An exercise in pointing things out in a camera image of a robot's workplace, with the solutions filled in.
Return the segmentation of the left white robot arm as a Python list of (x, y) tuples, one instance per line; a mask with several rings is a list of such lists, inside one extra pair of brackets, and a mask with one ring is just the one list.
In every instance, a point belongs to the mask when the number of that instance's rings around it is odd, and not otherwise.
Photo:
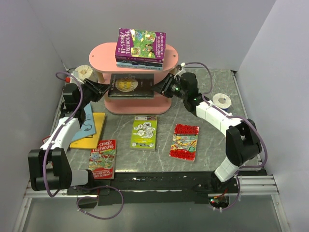
[(72, 170), (66, 152), (85, 121), (84, 107), (99, 101), (110, 86), (85, 79), (63, 87), (63, 102), (56, 129), (39, 149), (28, 154), (31, 187), (34, 191), (61, 190), (78, 186), (84, 194), (96, 188), (90, 170)]

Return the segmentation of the purple 117-Storey Treehouse book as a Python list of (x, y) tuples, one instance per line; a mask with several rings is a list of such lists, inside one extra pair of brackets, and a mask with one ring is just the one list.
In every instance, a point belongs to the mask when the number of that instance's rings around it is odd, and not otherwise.
[(163, 63), (166, 50), (166, 33), (120, 28), (115, 58)]

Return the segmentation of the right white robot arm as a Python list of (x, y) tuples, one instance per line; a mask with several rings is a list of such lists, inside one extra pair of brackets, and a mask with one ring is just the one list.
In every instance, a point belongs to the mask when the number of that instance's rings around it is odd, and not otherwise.
[(181, 76), (168, 74), (153, 85), (152, 90), (164, 97), (182, 99), (185, 108), (193, 115), (207, 121), (225, 136), (226, 158), (211, 175), (211, 187), (223, 192), (228, 181), (236, 176), (244, 164), (260, 154), (266, 146), (257, 132), (255, 123), (236, 117), (218, 108), (198, 90), (196, 75), (186, 72)]

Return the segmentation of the blue 143-Storey Treehouse book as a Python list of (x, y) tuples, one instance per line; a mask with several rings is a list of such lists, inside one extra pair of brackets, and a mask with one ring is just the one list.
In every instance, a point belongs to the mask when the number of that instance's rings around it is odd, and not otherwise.
[(156, 71), (162, 71), (163, 70), (163, 67), (134, 65), (134, 64), (129, 64), (129, 63), (117, 63), (116, 66), (118, 68), (132, 68), (132, 69), (156, 70)]

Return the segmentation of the black Moon and Sixpence book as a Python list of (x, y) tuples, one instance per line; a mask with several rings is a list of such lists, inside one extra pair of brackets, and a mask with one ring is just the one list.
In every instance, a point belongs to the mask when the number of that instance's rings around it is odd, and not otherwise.
[(113, 73), (110, 79), (108, 97), (115, 99), (152, 99), (154, 74)]

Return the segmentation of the Little Women book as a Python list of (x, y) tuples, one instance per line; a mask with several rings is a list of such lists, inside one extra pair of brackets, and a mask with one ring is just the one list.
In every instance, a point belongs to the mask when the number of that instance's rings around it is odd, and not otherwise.
[(155, 62), (147, 62), (147, 61), (134, 61), (134, 60), (122, 60), (116, 59), (116, 62), (119, 63), (127, 63), (132, 65), (144, 65), (144, 66), (152, 66), (152, 67), (163, 67), (163, 63), (155, 63)]

